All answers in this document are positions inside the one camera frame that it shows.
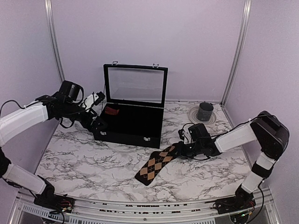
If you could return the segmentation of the maroon striped sock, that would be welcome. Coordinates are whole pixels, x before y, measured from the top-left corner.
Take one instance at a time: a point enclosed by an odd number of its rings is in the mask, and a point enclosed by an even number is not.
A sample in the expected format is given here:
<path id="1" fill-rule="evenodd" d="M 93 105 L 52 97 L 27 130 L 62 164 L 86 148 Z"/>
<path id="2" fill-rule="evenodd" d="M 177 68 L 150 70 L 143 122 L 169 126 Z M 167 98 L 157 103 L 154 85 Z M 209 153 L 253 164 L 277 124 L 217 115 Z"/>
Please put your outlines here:
<path id="1" fill-rule="evenodd" d="M 105 114 L 116 116 L 119 113 L 119 109 L 113 109 L 111 107 L 105 107 Z"/>

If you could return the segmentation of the brown argyle sock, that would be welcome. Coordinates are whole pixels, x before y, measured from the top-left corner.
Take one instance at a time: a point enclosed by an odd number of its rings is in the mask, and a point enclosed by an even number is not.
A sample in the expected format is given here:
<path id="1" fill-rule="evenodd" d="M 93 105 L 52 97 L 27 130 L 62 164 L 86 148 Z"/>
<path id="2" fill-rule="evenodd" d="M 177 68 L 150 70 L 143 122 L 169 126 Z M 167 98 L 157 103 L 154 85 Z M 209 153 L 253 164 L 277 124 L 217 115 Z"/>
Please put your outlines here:
<path id="1" fill-rule="evenodd" d="M 136 173 L 135 179 L 145 186 L 149 186 L 159 172 L 172 160 L 178 157 L 183 142 L 174 143 L 162 151 L 151 153 L 149 160 Z"/>

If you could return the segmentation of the black display case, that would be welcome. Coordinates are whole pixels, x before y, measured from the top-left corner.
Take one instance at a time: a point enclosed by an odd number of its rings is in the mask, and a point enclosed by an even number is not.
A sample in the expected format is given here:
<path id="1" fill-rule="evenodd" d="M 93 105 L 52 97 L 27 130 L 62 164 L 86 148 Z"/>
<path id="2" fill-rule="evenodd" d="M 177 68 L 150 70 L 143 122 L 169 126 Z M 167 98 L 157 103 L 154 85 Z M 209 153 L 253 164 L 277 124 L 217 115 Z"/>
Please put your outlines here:
<path id="1" fill-rule="evenodd" d="M 100 117 L 108 127 L 95 140 L 159 148 L 162 135 L 168 68 L 104 64 L 106 104 Z M 105 107 L 119 109 L 116 116 Z"/>

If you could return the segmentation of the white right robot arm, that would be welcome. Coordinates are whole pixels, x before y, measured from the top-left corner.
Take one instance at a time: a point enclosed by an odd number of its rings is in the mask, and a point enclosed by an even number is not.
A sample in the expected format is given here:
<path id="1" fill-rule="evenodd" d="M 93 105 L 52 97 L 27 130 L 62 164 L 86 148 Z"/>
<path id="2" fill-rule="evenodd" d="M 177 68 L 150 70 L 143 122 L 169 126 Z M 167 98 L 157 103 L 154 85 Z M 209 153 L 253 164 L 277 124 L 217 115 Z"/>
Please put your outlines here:
<path id="1" fill-rule="evenodd" d="M 272 173 L 275 163 L 286 150 L 290 133 L 275 115 L 267 111 L 260 112 L 255 118 L 234 127 L 232 130 L 212 137 L 204 124 L 189 128 L 192 142 L 175 143 L 176 156 L 191 158 L 199 154 L 207 158 L 218 156 L 230 149 L 257 141 L 261 153 L 242 184 L 231 198 L 230 206 L 241 209 L 252 202 L 253 191 Z"/>

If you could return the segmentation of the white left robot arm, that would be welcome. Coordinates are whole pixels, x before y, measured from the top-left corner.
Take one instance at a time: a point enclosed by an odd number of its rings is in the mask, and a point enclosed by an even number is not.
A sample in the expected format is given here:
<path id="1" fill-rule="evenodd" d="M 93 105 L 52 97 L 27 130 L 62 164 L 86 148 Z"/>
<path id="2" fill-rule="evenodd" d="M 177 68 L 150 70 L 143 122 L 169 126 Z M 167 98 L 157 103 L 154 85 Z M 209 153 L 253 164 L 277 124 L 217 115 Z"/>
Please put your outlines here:
<path id="1" fill-rule="evenodd" d="M 32 103 L 20 106 L 19 109 L 0 119 L 0 145 L 3 147 L 9 140 L 36 124 L 47 120 L 69 119 L 78 121 L 83 128 L 94 136 L 107 127 L 93 110 L 105 99 L 102 92 L 92 93 L 86 98 L 77 100 L 84 89 L 78 84 L 63 81 L 59 91 L 52 96 L 43 95 Z M 0 153 L 0 176 L 9 185 L 24 188 L 34 193 L 34 203 L 49 209 L 71 210 L 73 198 L 58 196 L 54 186 L 44 178 L 35 175 L 18 165 L 13 164 L 3 152 Z"/>

